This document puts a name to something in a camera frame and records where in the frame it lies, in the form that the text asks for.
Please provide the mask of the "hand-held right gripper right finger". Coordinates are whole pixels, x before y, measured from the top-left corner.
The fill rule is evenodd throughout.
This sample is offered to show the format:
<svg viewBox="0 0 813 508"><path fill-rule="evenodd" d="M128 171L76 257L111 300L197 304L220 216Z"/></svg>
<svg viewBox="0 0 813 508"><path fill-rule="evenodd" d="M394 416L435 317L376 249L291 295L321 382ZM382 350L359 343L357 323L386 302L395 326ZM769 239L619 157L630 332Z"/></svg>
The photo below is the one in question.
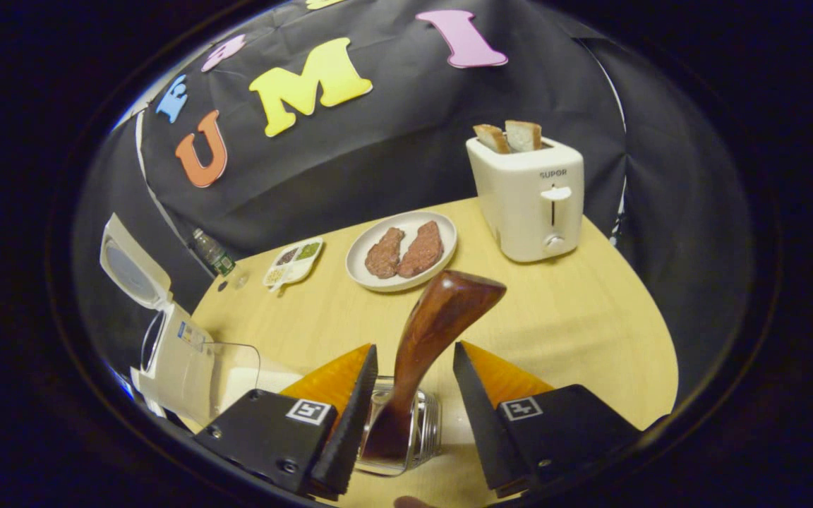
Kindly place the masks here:
<svg viewBox="0 0 813 508"><path fill-rule="evenodd" d="M553 388L467 341L455 344L454 375L499 498L573 482L641 434L581 384Z"/></svg>

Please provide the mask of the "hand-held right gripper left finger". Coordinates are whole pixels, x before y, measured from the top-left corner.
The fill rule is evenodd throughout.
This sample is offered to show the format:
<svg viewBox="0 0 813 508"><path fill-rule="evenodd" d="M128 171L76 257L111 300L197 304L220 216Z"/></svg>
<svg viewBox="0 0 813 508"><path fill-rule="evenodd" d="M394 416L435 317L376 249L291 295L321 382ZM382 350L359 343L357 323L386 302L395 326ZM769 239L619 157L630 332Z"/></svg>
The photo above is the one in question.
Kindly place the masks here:
<svg viewBox="0 0 813 508"><path fill-rule="evenodd" d="M348 489L377 376L374 345L361 345L283 392L250 389L193 439L276 488L336 500Z"/></svg>

